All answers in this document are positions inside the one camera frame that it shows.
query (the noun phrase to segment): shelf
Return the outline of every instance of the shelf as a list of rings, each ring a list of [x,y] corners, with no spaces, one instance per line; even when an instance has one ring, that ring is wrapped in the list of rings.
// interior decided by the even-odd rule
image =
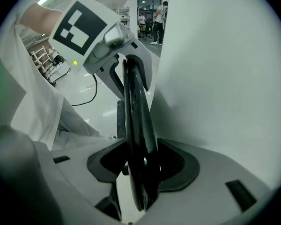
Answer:
[[[45,62],[47,62],[47,61],[49,61],[50,60],[50,58],[48,58],[47,60],[45,60],[43,63],[45,63]]]
[[[128,21],[129,17],[120,17],[120,21]]]
[[[38,53],[38,52],[40,52],[41,50],[43,50],[43,48],[41,48],[41,49],[37,50],[35,53]]]
[[[46,53],[43,53],[42,55],[40,55],[37,59],[40,59],[42,57],[44,57],[46,55]]]
[[[49,74],[48,77],[51,77],[54,73],[56,73],[58,70],[60,70],[63,66],[63,63],[59,65],[58,67],[55,67]]]
[[[124,13],[128,13],[128,12],[129,12],[129,9],[128,9],[128,8],[119,8],[119,9],[118,9],[118,12],[119,12],[119,13],[123,13],[123,14],[124,14]]]
[[[47,68],[45,68],[44,71],[47,71],[51,66],[52,66],[52,63]]]

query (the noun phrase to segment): person's arm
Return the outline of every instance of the person's arm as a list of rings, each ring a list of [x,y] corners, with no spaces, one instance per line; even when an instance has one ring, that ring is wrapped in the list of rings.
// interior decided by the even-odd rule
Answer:
[[[159,14],[160,14],[160,10],[156,10],[155,17],[157,17]]]
[[[50,35],[61,14],[34,3],[24,12],[20,23],[37,33]]]

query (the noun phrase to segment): white sleeve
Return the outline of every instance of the white sleeve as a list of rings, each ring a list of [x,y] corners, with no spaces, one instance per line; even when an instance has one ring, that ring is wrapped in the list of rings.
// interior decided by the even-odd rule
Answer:
[[[16,24],[20,24],[25,11],[36,2],[34,0],[19,0],[16,4]]]

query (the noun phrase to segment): white floor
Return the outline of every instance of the white floor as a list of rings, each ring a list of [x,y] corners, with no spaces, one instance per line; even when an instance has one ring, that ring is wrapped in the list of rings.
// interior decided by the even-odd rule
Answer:
[[[150,90],[146,92],[147,102],[151,107],[155,89],[156,75],[159,66],[159,57],[150,52],[152,56],[153,80]],[[125,57],[120,54],[119,65],[116,72],[123,82],[122,60]],[[117,135],[117,101],[119,100],[109,88],[97,77],[98,92],[94,101],[89,104],[75,106],[74,109],[82,118],[103,136]],[[70,71],[68,75],[57,81],[56,89],[59,90],[70,104],[80,104],[92,99],[95,94],[95,81],[92,75],[84,68],[80,72]],[[137,211],[130,188],[129,176],[122,173],[117,179],[119,203],[122,211],[122,223],[135,223],[144,212]]]

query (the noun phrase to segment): dark pants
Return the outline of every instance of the dark pants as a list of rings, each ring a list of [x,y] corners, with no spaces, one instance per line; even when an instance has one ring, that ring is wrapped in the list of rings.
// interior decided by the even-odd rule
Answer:
[[[61,57],[59,55],[54,58],[54,61],[56,62],[56,65],[62,63]]]
[[[157,42],[157,32],[159,31],[159,44],[163,43],[163,34],[164,34],[164,30],[163,30],[163,23],[160,22],[155,22],[154,23],[154,27],[153,27],[153,34],[154,34],[154,42]]]

